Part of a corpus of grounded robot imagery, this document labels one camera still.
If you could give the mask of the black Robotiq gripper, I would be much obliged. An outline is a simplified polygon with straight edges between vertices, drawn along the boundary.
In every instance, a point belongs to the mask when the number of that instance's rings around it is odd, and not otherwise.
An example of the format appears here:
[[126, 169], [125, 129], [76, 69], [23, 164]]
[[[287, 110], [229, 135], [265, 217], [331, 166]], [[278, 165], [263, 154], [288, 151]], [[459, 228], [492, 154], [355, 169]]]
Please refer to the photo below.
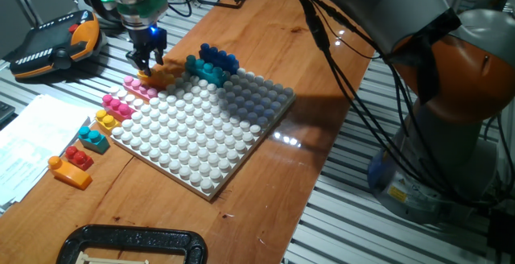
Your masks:
[[167, 31], [157, 25], [149, 26], [141, 30], [128, 30], [134, 49], [126, 53], [126, 59], [146, 76], [151, 76], [149, 58], [153, 52], [155, 61], [164, 65], [163, 53], [167, 47]]

